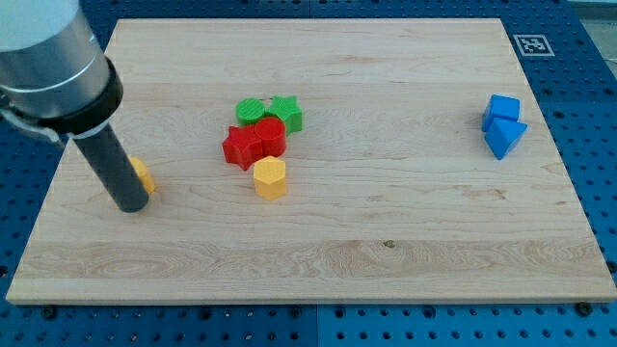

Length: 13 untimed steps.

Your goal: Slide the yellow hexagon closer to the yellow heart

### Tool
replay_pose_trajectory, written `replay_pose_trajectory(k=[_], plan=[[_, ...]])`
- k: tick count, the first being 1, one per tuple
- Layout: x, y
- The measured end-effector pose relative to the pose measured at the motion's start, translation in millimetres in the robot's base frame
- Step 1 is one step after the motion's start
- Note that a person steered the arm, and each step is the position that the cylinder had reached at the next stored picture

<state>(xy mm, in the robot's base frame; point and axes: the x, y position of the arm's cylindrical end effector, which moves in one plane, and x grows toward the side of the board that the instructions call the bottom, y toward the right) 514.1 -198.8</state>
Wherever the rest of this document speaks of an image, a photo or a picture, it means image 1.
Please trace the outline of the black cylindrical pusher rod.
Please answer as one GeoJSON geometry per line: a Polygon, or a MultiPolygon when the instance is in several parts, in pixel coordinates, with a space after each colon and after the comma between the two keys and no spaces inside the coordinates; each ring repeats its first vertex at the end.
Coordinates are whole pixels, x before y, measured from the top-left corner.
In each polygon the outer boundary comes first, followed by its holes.
{"type": "Polygon", "coordinates": [[[147,205],[148,192],[109,124],[88,137],[77,135],[72,140],[119,210],[134,213],[147,205]]]}

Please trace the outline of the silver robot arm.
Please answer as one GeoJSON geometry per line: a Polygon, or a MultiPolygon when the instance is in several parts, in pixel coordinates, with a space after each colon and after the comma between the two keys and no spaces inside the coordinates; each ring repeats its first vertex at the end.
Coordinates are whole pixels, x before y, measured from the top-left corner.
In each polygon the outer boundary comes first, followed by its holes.
{"type": "Polygon", "coordinates": [[[78,0],[2,2],[2,119],[52,143],[70,138],[118,208],[132,213],[148,193],[109,123],[122,97],[78,0]]]}

